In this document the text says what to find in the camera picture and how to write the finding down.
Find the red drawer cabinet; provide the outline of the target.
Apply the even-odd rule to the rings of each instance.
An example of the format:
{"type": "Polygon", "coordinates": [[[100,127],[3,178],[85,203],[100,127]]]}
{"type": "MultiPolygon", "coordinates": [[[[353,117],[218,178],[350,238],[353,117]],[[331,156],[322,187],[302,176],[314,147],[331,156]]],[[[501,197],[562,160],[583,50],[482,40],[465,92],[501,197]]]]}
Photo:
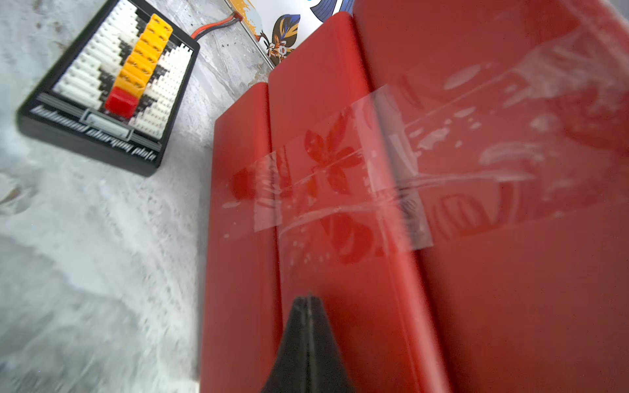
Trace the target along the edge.
{"type": "Polygon", "coordinates": [[[358,1],[215,123],[200,389],[262,392],[293,301],[356,392],[628,389],[628,20],[358,1]]]}

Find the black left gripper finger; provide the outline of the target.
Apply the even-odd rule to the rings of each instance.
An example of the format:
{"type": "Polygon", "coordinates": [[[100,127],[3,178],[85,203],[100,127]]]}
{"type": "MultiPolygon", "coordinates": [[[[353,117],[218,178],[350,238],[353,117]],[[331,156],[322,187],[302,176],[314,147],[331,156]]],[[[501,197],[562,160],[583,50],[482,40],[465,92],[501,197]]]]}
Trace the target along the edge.
{"type": "Polygon", "coordinates": [[[293,301],[275,364],[263,392],[354,392],[324,303],[293,301]]]}

